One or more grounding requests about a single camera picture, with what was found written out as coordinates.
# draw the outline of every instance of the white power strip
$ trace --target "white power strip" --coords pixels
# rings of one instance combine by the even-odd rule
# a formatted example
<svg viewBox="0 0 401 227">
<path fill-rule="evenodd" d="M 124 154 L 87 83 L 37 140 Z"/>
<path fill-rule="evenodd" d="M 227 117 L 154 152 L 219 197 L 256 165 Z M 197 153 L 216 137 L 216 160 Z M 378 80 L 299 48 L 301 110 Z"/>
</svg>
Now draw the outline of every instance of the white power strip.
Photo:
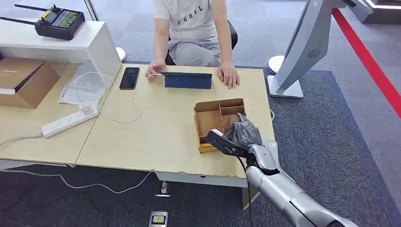
<svg viewBox="0 0 401 227">
<path fill-rule="evenodd" d="M 57 133 L 89 121 L 97 116 L 99 116 L 97 106 L 89 105 L 80 109 L 78 112 L 75 112 L 66 117 L 60 118 L 56 121 L 42 126 L 42 134 L 48 138 L 54 136 Z"/>
</svg>

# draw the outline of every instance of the person's arm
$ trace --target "person's arm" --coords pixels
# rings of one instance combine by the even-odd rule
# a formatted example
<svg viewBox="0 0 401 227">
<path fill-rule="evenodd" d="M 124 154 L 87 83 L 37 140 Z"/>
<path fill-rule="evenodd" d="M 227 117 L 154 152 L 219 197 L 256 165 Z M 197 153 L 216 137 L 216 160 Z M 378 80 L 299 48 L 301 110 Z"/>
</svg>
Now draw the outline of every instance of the person's arm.
<svg viewBox="0 0 401 227">
<path fill-rule="evenodd" d="M 155 60 L 164 61 L 168 49 L 169 21 L 155 18 L 155 33 L 153 35 L 153 53 Z"/>
<path fill-rule="evenodd" d="M 232 62 L 231 32 L 227 20 L 226 0 L 213 0 L 211 11 L 221 49 L 218 77 L 228 88 L 235 88 L 239 85 L 239 76 Z"/>
<path fill-rule="evenodd" d="M 168 32 L 170 29 L 170 13 L 163 0 L 153 0 L 155 30 L 153 33 L 154 60 L 149 64 L 146 77 L 153 80 L 165 67 L 165 59 L 168 50 Z"/>
</svg>

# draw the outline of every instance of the white stand base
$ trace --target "white stand base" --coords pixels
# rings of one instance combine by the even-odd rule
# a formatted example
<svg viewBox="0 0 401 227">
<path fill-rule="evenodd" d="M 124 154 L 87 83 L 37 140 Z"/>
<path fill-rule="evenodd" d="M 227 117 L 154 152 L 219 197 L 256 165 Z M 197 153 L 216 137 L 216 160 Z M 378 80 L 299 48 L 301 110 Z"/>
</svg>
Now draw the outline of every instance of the white stand base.
<svg viewBox="0 0 401 227">
<path fill-rule="evenodd" d="M 121 62 L 124 62 L 125 59 L 127 59 L 127 53 L 125 52 L 125 50 L 123 50 L 121 47 L 116 47 L 115 50 L 117 51 Z"/>
<path fill-rule="evenodd" d="M 280 56 L 274 56 L 272 58 L 269 59 L 269 70 L 275 75 L 279 69 L 281 68 L 281 65 L 284 62 L 284 56 L 280 55 Z"/>
<path fill-rule="evenodd" d="M 301 85 L 299 81 L 295 81 L 293 85 L 291 85 L 284 92 L 277 92 L 279 86 L 277 85 L 277 80 L 275 76 L 268 76 L 267 82 L 269 84 L 269 94 L 272 97 L 284 97 L 284 98 L 303 98 L 304 93 L 302 92 Z"/>
</svg>

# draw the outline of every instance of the controller screen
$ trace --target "controller screen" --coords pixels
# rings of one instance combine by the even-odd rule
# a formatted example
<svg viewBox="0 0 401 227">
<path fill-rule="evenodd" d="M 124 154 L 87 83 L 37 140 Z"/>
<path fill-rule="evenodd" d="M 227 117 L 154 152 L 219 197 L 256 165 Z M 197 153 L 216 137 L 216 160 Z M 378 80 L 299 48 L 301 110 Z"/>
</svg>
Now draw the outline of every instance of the controller screen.
<svg viewBox="0 0 401 227">
<path fill-rule="evenodd" d="M 63 12 L 61 12 L 61 14 L 53 21 L 52 26 L 69 29 L 78 16 L 78 12 L 63 10 Z"/>
</svg>

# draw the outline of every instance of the person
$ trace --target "person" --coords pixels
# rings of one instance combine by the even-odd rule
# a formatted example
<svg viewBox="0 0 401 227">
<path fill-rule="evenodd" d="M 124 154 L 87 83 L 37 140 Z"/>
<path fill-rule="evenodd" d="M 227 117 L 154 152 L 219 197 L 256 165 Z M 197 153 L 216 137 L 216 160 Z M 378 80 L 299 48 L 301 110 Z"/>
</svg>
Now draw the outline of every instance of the person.
<svg viewBox="0 0 401 227">
<path fill-rule="evenodd" d="M 218 78 L 229 89 L 240 85 L 231 59 L 225 0 L 153 0 L 153 5 L 154 60 L 146 73 L 149 80 L 166 67 L 169 50 L 176 65 L 218 67 Z"/>
</svg>

